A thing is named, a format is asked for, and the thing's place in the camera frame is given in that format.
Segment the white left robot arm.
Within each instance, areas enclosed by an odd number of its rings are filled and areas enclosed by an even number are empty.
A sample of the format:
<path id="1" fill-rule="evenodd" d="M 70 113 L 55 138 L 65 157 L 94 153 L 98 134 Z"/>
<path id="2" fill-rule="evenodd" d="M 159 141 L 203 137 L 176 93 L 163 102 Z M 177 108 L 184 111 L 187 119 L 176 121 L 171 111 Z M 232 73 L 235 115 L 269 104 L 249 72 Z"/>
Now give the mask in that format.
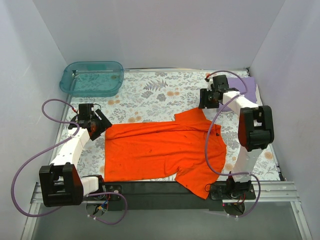
<path id="1" fill-rule="evenodd" d="M 68 126 L 70 139 L 62 144 L 51 163 L 39 170 L 42 199 L 46 207 L 79 205 L 89 194 L 95 200 L 106 196 L 103 177 L 80 177 L 77 165 L 87 142 L 95 141 L 111 126 L 101 109 L 95 109 L 94 103 L 78 105 L 76 116 Z"/>

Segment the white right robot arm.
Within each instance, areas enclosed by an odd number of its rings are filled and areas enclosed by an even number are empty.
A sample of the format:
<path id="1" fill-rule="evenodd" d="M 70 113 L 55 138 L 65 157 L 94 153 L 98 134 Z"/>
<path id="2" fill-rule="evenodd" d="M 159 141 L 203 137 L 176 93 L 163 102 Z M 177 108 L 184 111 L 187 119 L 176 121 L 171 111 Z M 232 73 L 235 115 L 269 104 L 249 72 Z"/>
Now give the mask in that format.
<path id="1" fill-rule="evenodd" d="M 239 117 L 238 141 L 240 150 L 233 170 L 225 174 L 227 180 L 215 190 L 220 196 L 228 195 L 237 199 L 251 192 L 253 169 L 263 152 L 274 141 L 272 109 L 268 105 L 258 105 L 247 99 L 248 86 L 240 79 L 244 90 L 230 87 L 225 71 L 218 70 L 205 77 L 207 88 L 200 90 L 199 109 L 230 108 Z"/>

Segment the orange t-shirt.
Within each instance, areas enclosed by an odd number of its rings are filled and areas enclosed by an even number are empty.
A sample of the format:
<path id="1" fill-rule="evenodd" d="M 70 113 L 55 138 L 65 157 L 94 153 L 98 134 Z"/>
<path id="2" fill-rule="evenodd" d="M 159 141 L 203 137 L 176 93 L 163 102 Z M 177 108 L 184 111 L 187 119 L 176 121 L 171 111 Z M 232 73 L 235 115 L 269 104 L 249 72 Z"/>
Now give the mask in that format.
<path id="1" fill-rule="evenodd" d="M 105 132 L 104 180 L 124 182 L 165 178 L 206 199 L 208 185 L 225 166 L 221 126 L 194 108 L 174 121 L 114 124 Z"/>

